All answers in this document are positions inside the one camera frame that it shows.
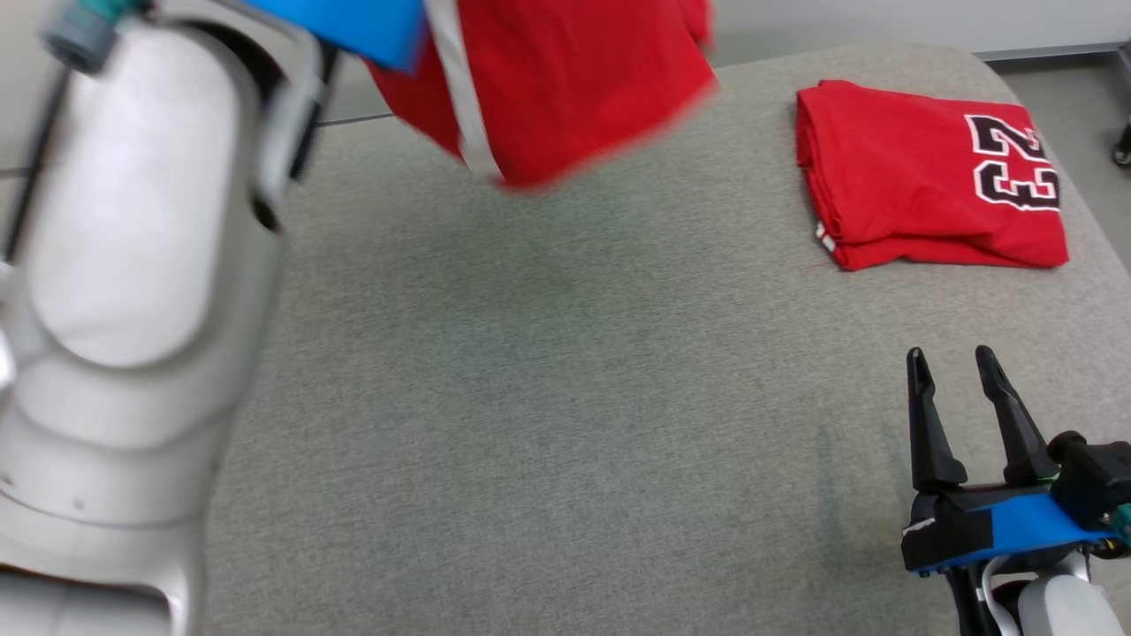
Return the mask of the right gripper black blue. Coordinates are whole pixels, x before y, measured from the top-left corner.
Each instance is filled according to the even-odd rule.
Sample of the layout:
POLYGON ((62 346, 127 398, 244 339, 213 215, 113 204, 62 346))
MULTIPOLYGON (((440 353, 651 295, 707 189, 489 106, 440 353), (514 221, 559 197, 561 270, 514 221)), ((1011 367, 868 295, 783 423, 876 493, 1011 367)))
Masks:
POLYGON ((1057 476, 1059 466, 1021 395, 992 349, 977 346, 975 359, 984 395, 998 415, 1009 485, 958 488, 966 483, 966 467, 955 458, 938 416, 929 359, 922 349, 910 349, 906 362, 913 489, 956 490, 916 497, 901 539, 906 571, 930 576, 986 567, 1002 558, 1003 574, 1035 574, 1050 571, 1071 553, 1115 559, 1115 484, 1062 488, 1047 481, 1057 476))

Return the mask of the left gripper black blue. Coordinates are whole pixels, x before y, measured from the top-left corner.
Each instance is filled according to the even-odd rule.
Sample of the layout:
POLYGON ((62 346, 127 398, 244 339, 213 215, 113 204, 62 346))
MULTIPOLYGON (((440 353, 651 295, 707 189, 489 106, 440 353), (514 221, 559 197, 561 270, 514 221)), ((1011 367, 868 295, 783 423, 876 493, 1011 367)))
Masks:
POLYGON ((259 11, 387 69, 412 72, 428 33, 423 1, 251 1, 259 11))

